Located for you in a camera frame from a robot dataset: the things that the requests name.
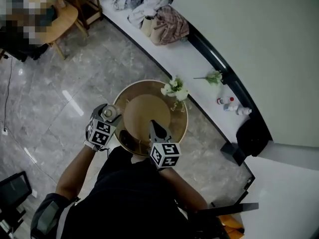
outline small bottle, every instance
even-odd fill
[[[238,109],[238,106],[231,106],[230,104],[224,105],[224,111],[227,111],[227,112],[236,111],[237,109]]]
[[[247,107],[239,107],[236,110],[237,115],[249,115],[251,112],[252,112],[252,110],[250,108],[247,108]]]
[[[234,101],[233,97],[230,98],[217,98],[217,103],[219,105],[226,105],[226,104],[230,104],[232,101]]]

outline white wall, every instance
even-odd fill
[[[270,141],[259,157],[319,171],[319,148],[291,146]]]
[[[288,155],[292,149],[270,144],[261,156]],[[307,156],[306,148],[296,148],[293,156],[305,150]],[[245,239],[309,239],[319,227],[319,171],[260,156],[245,161],[256,180],[243,203],[259,202],[258,210],[241,214]]]
[[[319,0],[174,0],[240,78],[276,143],[319,147]]]

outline black stand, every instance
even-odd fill
[[[237,144],[231,144],[230,142],[225,143],[220,151],[224,154],[226,159],[239,166],[241,166],[247,157]]]

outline black bag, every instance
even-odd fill
[[[249,119],[236,133],[238,146],[246,156],[256,157],[266,147],[269,137],[268,131],[254,119]]]

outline orange object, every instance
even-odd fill
[[[243,233],[240,233],[239,231],[237,231],[235,229],[232,232],[227,233],[227,234],[230,237],[230,239],[240,239],[244,236]]]
[[[242,229],[243,225],[240,224],[237,220],[235,220],[231,215],[221,215],[218,216],[220,221],[226,226],[234,229]]]

